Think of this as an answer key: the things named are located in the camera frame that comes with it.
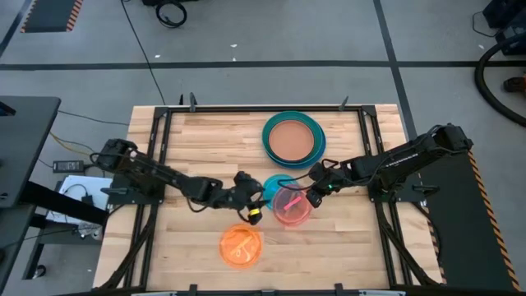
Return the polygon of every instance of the stacked plates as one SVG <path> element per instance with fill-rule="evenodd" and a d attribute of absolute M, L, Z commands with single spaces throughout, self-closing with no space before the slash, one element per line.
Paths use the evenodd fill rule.
<path fill-rule="evenodd" d="M 286 169 L 305 169 L 325 152 L 325 134 L 306 114 L 285 111 L 267 121 L 263 146 L 276 164 Z"/>

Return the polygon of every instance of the orange bowl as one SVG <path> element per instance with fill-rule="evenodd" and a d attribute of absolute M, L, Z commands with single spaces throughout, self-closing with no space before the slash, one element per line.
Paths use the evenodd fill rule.
<path fill-rule="evenodd" d="M 224 232 L 219 242 L 219 254 L 233 268 L 253 266 L 261 255 L 259 232 L 248 225 L 236 224 Z"/>

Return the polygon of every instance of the yellow wire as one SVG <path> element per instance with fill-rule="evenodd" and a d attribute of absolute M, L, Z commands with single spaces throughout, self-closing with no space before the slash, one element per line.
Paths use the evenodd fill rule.
<path fill-rule="evenodd" d="M 49 134 L 51 135 L 51 137 L 60 145 L 62 146 L 64 149 L 67 149 L 69 151 L 72 151 L 72 152 L 75 152 L 75 153 L 78 153 L 78 154 L 82 154 L 82 155 L 87 155 L 87 156 L 90 156 L 89 153 L 85 153 L 83 151 L 79 151 L 79 150 L 75 150 L 69 146 L 66 146 L 64 143 L 62 143 L 62 141 L 58 140 L 58 137 L 55 136 L 52 132 L 49 132 Z"/>

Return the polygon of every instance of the orange striped tape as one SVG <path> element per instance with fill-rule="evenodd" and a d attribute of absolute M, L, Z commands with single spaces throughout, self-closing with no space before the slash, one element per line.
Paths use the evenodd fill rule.
<path fill-rule="evenodd" d="M 27 16 L 25 16 L 25 21 L 22 27 L 20 28 L 21 33 L 25 33 L 25 25 L 27 24 L 27 21 L 30 19 L 31 12 L 33 12 L 33 9 L 35 8 L 35 4 L 38 0 L 34 0 L 33 3 L 31 3 L 30 10 L 27 12 Z"/>
<path fill-rule="evenodd" d="M 66 31 L 68 32 L 72 31 L 73 27 L 75 26 L 76 19 L 81 12 L 82 1 L 83 0 L 76 0 L 75 4 L 73 4 L 72 13 L 69 15 L 69 20 L 67 21 L 66 25 Z"/>
<path fill-rule="evenodd" d="M 491 208 L 490 200 L 487 197 L 486 188 L 484 187 L 484 183 L 482 182 L 482 177 L 478 171 L 477 161 L 475 160 L 473 152 L 469 151 L 468 156 L 469 156 L 469 162 L 473 166 L 473 173 L 478 183 L 478 189 L 480 190 L 482 200 L 484 201 L 484 205 L 486 206 L 487 215 L 490 219 L 491 226 L 493 227 L 493 233 L 495 234 L 496 242 L 499 244 L 499 247 L 501 248 L 502 259 L 504 260 L 506 268 L 508 269 L 508 275 L 510 275 L 511 284 L 516 290 L 520 291 L 519 280 L 517 279 L 517 275 L 515 275 L 515 271 L 513 269 L 513 265 L 511 264 L 511 260 L 510 260 L 510 254 L 508 254 L 508 250 L 506 249 L 506 246 L 504 244 L 504 239 L 502 238 L 501 230 L 499 229 L 499 225 L 496 222 L 495 213 L 493 212 L 493 208 Z"/>
<path fill-rule="evenodd" d="M 429 209 L 426 207 L 426 206 L 423 206 L 422 207 L 426 213 L 429 214 Z M 436 232 L 435 230 L 433 229 L 433 224 L 431 223 L 430 220 L 427 220 L 427 227 L 429 228 L 429 233 L 431 234 L 431 241 L 433 242 L 433 248 L 435 249 L 435 255 L 436 255 L 436 259 L 438 259 L 438 253 L 439 253 L 439 248 L 438 248 L 438 240 L 437 240 L 437 237 L 436 237 Z M 438 267 L 441 271 L 441 276 L 442 276 L 442 284 L 447 284 L 447 280 L 445 278 L 445 272 L 444 272 L 444 268 L 442 268 L 442 264 L 438 261 Z"/>
<path fill-rule="evenodd" d="M 24 25 L 22 25 L 21 27 L 21 30 L 20 30 L 21 33 L 25 33 L 25 25 L 27 24 L 27 21 L 30 18 L 31 12 L 35 8 L 35 4 L 37 1 L 38 0 L 34 0 L 33 3 L 31 3 L 30 10 L 27 13 L 27 16 L 25 17 Z M 73 27 L 75 26 L 75 23 L 76 23 L 76 19 L 79 16 L 79 13 L 81 12 L 83 1 L 84 0 L 76 0 L 75 3 L 73 4 L 72 13 L 70 14 L 69 20 L 67 21 L 67 24 L 66 24 L 66 31 L 69 32 L 73 30 Z"/>

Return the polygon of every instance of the concrete floor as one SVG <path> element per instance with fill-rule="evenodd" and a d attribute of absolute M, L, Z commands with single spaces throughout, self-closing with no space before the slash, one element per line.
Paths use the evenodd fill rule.
<path fill-rule="evenodd" d="M 0 2 L 0 38 L 25 0 Z M 477 61 L 495 41 L 471 30 L 471 15 L 487 0 L 379 1 L 398 61 Z M 152 63 L 241 61 L 387 61 L 373 1 L 368 0 L 200 0 L 185 3 L 187 23 L 169 30 L 139 0 L 126 3 L 131 21 Z M 479 24 L 486 29 L 481 19 Z M 17 30 L 0 52 L 3 65 L 141 63 L 145 61 L 118 0 L 85 0 L 69 33 L 22 34 Z M 498 54 L 494 57 L 506 60 Z M 57 96 L 61 110 L 126 122 L 132 106 L 162 104 L 146 69 L 0 70 L 0 95 Z M 401 68 L 408 106 L 417 132 L 436 123 L 462 126 L 473 139 L 474 154 L 522 285 L 526 285 L 526 130 L 493 111 L 473 84 L 473 69 Z M 499 98 L 526 114 L 522 95 L 503 94 L 500 83 L 523 69 L 487 69 L 487 83 Z M 400 104 L 389 67 L 237 67 L 155 68 L 167 104 L 181 93 L 200 104 Z M 127 129 L 59 114 L 53 132 L 99 150 Z M 50 138 L 40 159 L 75 160 Z M 38 163 L 31 179 L 53 188 L 63 175 Z M 5 295 L 64 294 L 92 285 L 99 248 L 49 246 L 40 260 L 48 274 L 21 281 L 31 248 L 27 241 Z"/>

